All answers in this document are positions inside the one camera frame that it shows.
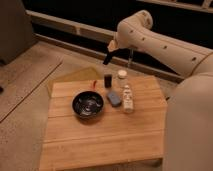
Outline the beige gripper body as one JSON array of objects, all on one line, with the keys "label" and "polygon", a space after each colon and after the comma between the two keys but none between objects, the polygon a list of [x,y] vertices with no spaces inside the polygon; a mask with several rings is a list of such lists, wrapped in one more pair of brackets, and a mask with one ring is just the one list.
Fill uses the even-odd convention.
[{"label": "beige gripper body", "polygon": [[103,61],[104,65],[108,65],[114,56],[124,55],[128,57],[128,63],[131,63],[133,60],[134,51],[124,48],[121,49],[118,47],[117,42],[115,40],[111,40],[107,46],[107,54]]}]

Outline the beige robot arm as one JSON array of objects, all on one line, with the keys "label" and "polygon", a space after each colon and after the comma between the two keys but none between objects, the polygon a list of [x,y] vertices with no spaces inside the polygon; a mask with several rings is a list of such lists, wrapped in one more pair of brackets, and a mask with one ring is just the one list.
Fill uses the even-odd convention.
[{"label": "beige robot arm", "polygon": [[183,76],[168,100],[162,170],[213,171],[213,49],[155,33],[152,25],[146,10],[121,20],[104,62],[120,49],[142,50]]}]

